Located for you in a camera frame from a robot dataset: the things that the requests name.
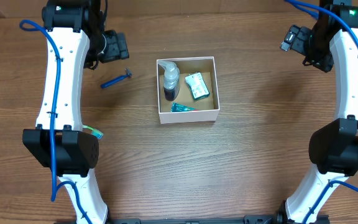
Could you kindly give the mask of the blue disposable razor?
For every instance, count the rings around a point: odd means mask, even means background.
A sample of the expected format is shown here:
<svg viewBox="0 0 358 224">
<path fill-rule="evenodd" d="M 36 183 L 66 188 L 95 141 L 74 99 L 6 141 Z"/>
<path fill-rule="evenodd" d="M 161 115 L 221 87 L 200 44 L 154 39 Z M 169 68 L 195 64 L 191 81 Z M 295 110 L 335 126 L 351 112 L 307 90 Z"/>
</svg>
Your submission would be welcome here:
<svg viewBox="0 0 358 224">
<path fill-rule="evenodd" d="M 116 78 L 113 78 L 112 80 L 101 84 L 100 87 L 102 89 L 105 89 L 105 88 L 107 88 L 107 87 L 109 87 L 111 85 L 114 85 L 114 84 L 116 84 L 116 83 L 118 83 L 118 82 L 120 82 L 120 81 L 122 81 L 122 80 L 124 80 L 126 78 L 130 78 L 131 76 L 132 76 L 132 72 L 128 68 L 126 68 L 124 75 L 120 75 L 120 76 L 118 76 Z"/>
</svg>

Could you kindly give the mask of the clear pump bottle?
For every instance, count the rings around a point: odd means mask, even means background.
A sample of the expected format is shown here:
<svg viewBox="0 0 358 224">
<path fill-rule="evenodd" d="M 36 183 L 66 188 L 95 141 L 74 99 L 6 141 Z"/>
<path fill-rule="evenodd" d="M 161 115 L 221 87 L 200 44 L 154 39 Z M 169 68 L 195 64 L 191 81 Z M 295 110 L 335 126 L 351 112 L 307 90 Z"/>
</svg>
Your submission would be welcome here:
<svg viewBox="0 0 358 224">
<path fill-rule="evenodd" d="M 159 60 L 158 65 L 164 69 L 163 90 L 165 98 L 173 101 L 180 90 L 180 70 L 176 63 L 166 60 Z"/>
</svg>

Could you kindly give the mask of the green white toothbrush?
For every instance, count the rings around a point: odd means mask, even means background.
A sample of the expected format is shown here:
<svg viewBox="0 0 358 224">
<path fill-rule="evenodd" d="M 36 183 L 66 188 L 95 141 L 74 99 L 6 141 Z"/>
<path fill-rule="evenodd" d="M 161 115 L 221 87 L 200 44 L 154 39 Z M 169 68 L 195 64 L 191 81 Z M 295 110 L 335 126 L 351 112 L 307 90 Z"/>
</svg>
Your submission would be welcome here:
<svg viewBox="0 0 358 224">
<path fill-rule="evenodd" d="M 102 139 L 103 136 L 104 136 L 104 134 L 103 134 L 100 130 L 98 130 L 98 129 L 96 129 L 96 128 L 93 128 L 93 127 L 91 127 L 91 126 L 83 125 L 83 129 L 88 129 L 88 130 L 90 130 L 90 131 L 91 131 L 91 134 L 92 134 L 93 136 L 97 137 L 98 139 Z"/>
</svg>

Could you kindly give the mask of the Colgate toothpaste tube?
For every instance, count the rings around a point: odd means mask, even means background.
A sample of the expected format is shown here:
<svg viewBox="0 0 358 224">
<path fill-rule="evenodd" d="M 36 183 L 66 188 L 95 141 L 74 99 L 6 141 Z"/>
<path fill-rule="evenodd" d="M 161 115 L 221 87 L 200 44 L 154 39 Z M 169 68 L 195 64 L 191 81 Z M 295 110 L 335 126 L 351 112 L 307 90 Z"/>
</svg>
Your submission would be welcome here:
<svg viewBox="0 0 358 224">
<path fill-rule="evenodd" d="M 197 109 L 189 107 L 189 106 L 181 105 L 181 104 L 178 104 L 178 103 L 173 103 L 172 104 L 172 107 L 171 107 L 171 112 L 172 113 L 187 112 L 187 111 L 197 111 Z"/>
</svg>

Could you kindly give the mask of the green white soap pack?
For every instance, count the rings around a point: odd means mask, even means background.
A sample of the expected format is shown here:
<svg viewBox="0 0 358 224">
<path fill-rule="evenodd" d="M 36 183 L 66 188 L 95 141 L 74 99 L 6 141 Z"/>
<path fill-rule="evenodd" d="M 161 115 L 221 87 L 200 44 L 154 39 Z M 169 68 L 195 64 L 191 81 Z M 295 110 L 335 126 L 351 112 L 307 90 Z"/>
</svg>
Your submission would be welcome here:
<svg viewBox="0 0 358 224">
<path fill-rule="evenodd" d="M 190 89 L 191 95 L 195 101 L 207 98 L 210 95 L 208 87 L 200 72 L 189 74 L 185 77 L 185 83 Z"/>
</svg>

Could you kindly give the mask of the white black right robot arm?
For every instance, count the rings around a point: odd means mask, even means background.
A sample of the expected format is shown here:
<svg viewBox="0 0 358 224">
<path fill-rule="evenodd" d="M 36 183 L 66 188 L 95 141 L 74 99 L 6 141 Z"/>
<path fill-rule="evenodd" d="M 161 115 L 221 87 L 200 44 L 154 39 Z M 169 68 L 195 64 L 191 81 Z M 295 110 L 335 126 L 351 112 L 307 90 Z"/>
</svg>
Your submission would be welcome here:
<svg viewBox="0 0 358 224">
<path fill-rule="evenodd" d="M 316 20 L 312 28 L 291 26 L 281 49 L 304 57 L 303 65 L 336 76 L 332 122 L 315 131 L 308 154 L 311 166 L 272 223 L 327 223 L 319 211 L 340 185 L 358 171 L 358 7 L 350 1 L 293 1 Z"/>
</svg>

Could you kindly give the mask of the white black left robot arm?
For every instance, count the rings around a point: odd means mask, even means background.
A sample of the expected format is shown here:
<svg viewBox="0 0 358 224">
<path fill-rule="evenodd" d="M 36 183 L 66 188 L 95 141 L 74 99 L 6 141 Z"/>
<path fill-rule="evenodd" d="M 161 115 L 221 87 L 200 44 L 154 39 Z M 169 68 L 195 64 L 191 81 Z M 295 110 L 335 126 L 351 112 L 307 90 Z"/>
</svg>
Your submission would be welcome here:
<svg viewBox="0 0 358 224">
<path fill-rule="evenodd" d="M 42 24 L 24 19 L 19 26 L 47 40 L 47 69 L 42 106 L 22 142 L 50 169 L 52 198 L 66 189 L 77 223 L 110 223 L 109 208 L 96 180 L 101 133 L 81 117 L 83 72 L 100 63 L 129 57 L 124 34 L 107 30 L 108 3 L 100 0 L 49 0 Z"/>
</svg>

